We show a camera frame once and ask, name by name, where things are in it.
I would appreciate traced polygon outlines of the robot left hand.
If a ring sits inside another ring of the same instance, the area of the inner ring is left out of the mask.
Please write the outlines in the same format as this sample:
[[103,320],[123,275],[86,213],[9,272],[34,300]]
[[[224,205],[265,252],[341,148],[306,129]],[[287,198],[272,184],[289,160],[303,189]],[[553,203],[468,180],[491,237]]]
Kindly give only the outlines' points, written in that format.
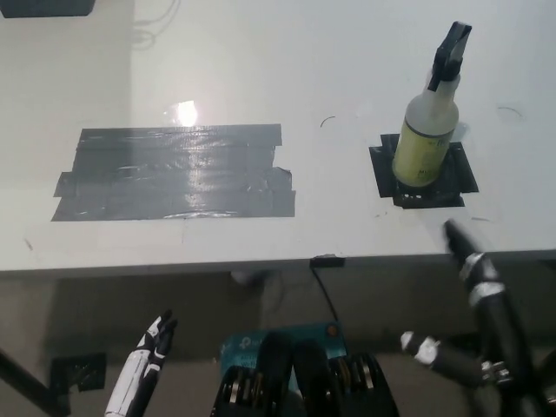
[[118,376],[105,416],[142,417],[172,348],[177,320],[169,309],[142,335]]

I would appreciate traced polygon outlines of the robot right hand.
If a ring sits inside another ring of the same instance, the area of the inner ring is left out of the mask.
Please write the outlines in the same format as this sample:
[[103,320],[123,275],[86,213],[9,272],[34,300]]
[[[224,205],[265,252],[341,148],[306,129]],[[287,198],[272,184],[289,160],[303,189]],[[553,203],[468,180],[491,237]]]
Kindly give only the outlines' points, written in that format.
[[477,323],[480,356],[472,357],[446,341],[413,331],[400,337],[402,350],[463,387],[495,387],[501,416],[554,416],[555,403],[545,394],[544,376],[533,365],[532,349],[505,281],[456,221],[444,222],[443,231]]

